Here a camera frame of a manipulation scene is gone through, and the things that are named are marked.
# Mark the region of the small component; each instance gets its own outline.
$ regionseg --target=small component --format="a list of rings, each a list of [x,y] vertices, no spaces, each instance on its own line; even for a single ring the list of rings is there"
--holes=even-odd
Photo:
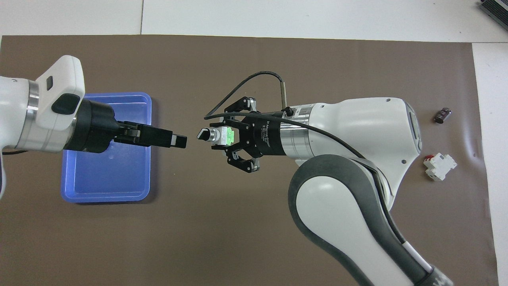
[[[443,181],[446,174],[457,166],[450,155],[442,155],[441,153],[426,156],[423,164],[428,168],[425,173],[435,181]]]
[[[434,121],[439,124],[443,124],[443,122],[446,120],[446,118],[448,118],[448,116],[450,116],[450,114],[452,114],[452,111],[449,108],[445,107],[436,114]]]
[[[286,115],[287,115],[288,117],[291,117],[291,116],[293,116],[293,114],[295,114],[295,111],[294,111],[291,107],[289,107],[289,106],[287,106],[286,108],[284,108],[284,109],[283,109],[283,110],[281,110],[281,111],[286,112]]]
[[[235,142],[235,132],[228,126],[202,128],[198,139],[213,145],[230,146]]]

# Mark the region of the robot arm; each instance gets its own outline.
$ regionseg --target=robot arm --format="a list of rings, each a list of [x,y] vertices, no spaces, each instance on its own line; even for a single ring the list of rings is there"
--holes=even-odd
[[[337,155],[303,163],[288,196],[298,229],[337,259],[359,285],[453,285],[396,229],[383,208],[380,189],[386,185],[375,182],[376,172]]]
[[[185,136],[116,121],[109,105],[84,99],[84,94],[81,63],[70,55],[62,56],[36,81],[0,76],[0,150],[101,153],[111,140],[145,147],[185,148]],[[6,185],[3,160],[0,155],[0,198]]]
[[[408,104],[398,98],[362,98],[269,113],[253,106],[256,100],[245,97],[225,113],[205,117],[220,121],[203,128],[198,139],[211,142],[228,164],[248,173],[260,169],[263,155],[295,159],[300,167],[288,192],[295,224],[360,285],[453,285],[403,238],[389,213],[422,146]],[[223,140],[231,136],[225,134],[231,133],[228,127],[239,130],[239,142]],[[252,158],[241,158],[240,150]]]

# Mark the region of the black capacitor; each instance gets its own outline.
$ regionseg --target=black capacitor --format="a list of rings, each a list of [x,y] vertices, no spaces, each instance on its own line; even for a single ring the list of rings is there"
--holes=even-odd
[[[450,114],[452,114],[452,111],[449,108],[445,107],[436,114],[434,121],[439,124],[443,124],[443,122],[446,120],[446,118],[448,118],[448,116],[450,116]]]

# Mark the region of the white circuit breaker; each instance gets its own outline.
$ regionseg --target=white circuit breaker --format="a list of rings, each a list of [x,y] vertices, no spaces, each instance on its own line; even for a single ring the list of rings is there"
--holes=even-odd
[[[425,157],[423,164],[427,166],[425,173],[435,181],[442,181],[446,174],[457,166],[457,163],[450,155],[437,153]]]

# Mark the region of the black cable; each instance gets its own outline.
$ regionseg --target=black cable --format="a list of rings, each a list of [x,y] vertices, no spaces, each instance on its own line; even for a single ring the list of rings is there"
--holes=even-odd
[[[296,121],[289,120],[289,119],[284,119],[284,118],[280,118],[280,117],[275,117],[275,116],[270,116],[270,115],[264,115],[264,114],[259,114],[259,113],[228,112],[228,113],[219,113],[219,114],[215,114],[215,115],[207,115],[207,116],[205,116],[205,120],[212,119],[212,118],[219,118],[219,117],[229,117],[229,116],[253,117],[253,118],[259,118],[259,119],[264,119],[264,120],[273,120],[273,121],[278,121],[278,122],[283,122],[283,123],[288,123],[288,124],[300,126],[300,127],[306,128],[306,129],[314,131],[314,132],[317,132],[319,134],[322,134],[324,136],[327,136],[327,137],[335,140],[336,142],[338,142],[339,144],[344,146],[346,149],[351,151],[351,153],[353,153],[358,158],[365,159],[365,157],[362,154],[360,154],[360,152],[358,152],[356,149],[354,149],[349,144],[344,142],[339,137],[333,135],[332,133],[327,132],[327,131],[325,131],[323,129],[319,129],[319,128],[314,127],[314,126],[310,126],[310,125],[303,124],[303,123],[296,122]]]
[[[228,100],[232,95],[233,93],[235,93],[240,87],[242,87],[242,85],[244,85],[246,82],[248,82],[249,80],[255,78],[256,76],[258,75],[262,75],[262,74],[268,74],[268,75],[273,75],[275,76],[280,82],[284,82],[284,80],[280,77],[280,75],[274,73],[274,72],[271,72],[271,71],[260,71],[260,72],[257,72],[257,73],[254,73],[254,74],[251,74],[248,78],[242,80],[241,83],[239,83],[231,92],[228,93],[228,95],[226,95],[226,97],[224,97],[224,99],[222,99],[212,110],[210,110],[209,113],[207,113],[207,115],[205,115],[205,119],[206,117],[212,115],[214,112],[217,111],[217,109],[219,109],[219,107],[221,105],[223,105],[226,100]]]
[[[28,152],[28,150],[18,150],[18,151],[12,151],[12,152],[2,152],[2,155],[16,155]]]
[[[383,183],[381,182],[381,176],[379,175],[378,171],[381,172],[381,174],[383,174],[383,172],[380,169],[376,170],[376,169],[372,168],[371,166],[366,165],[362,162],[359,162],[359,161],[355,161],[355,162],[362,165],[364,168],[369,170],[369,172],[372,174],[372,177],[374,178],[374,185],[377,189],[377,196],[379,197],[379,200],[381,201],[381,210],[385,214],[386,220],[388,222],[388,225],[392,229],[393,235],[399,240],[399,242],[401,244],[404,244],[406,242],[406,239],[403,237],[402,233],[400,233],[399,228],[393,221],[392,216],[390,215],[390,211],[388,211],[388,208],[386,206],[385,196],[383,194],[383,189],[384,189]]]

